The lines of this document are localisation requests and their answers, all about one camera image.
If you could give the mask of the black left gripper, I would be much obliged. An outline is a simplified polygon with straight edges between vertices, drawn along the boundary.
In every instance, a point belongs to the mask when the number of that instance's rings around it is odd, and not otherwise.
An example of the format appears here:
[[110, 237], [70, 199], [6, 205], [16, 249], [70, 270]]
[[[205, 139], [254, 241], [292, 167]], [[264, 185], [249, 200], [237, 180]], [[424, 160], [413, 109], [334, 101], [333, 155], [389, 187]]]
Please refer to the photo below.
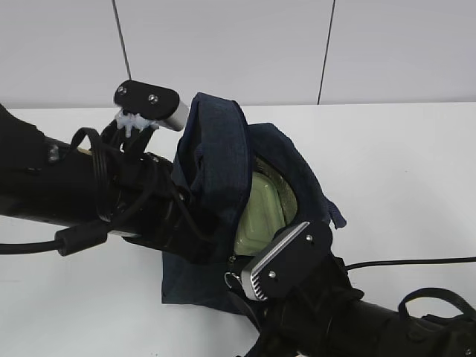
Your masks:
[[145, 179], [135, 185], [143, 189], [156, 178], [154, 191], [145, 203], [112, 233], [125, 241], [174, 254], [187, 262], [209, 264], [218, 251], [213, 235], [219, 218], [199, 203], [171, 178], [172, 163], [149, 154], [141, 172]]

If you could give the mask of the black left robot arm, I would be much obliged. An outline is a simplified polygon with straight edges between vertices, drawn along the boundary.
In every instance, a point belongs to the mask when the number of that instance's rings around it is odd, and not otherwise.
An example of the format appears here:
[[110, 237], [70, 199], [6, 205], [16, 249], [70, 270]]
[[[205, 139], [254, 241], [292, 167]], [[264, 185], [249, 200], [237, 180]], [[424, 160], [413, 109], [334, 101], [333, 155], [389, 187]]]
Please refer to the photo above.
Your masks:
[[1, 214], [58, 225], [43, 242], [4, 243], [3, 254], [56, 251], [68, 256], [111, 235], [208, 263], [217, 249], [216, 220], [199, 216], [172, 180], [172, 164], [147, 152], [153, 130], [110, 123], [83, 127], [68, 143], [1, 110]]

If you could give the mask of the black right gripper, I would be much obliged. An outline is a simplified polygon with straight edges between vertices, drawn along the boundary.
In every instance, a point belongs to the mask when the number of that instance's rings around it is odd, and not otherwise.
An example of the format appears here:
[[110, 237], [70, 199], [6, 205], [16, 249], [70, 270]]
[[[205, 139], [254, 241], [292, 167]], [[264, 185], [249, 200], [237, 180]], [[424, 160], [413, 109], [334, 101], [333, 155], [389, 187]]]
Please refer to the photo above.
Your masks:
[[259, 332], [247, 356], [326, 356], [332, 321], [364, 293], [352, 287], [344, 261], [332, 254], [282, 298], [250, 300], [238, 282], [232, 304]]

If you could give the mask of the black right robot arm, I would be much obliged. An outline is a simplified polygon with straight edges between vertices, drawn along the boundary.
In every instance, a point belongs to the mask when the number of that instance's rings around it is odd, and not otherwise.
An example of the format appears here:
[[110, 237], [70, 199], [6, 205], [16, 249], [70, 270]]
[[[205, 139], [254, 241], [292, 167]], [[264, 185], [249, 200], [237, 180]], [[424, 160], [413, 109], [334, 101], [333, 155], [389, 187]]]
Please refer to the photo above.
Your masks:
[[[236, 289], [231, 300], [259, 333], [247, 356], [474, 356], [475, 309], [461, 296], [423, 288], [402, 299], [396, 311], [365, 302], [352, 287], [344, 261], [328, 255], [285, 298], [249, 300]], [[410, 316], [417, 298], [449, 302], [453, 318]]]

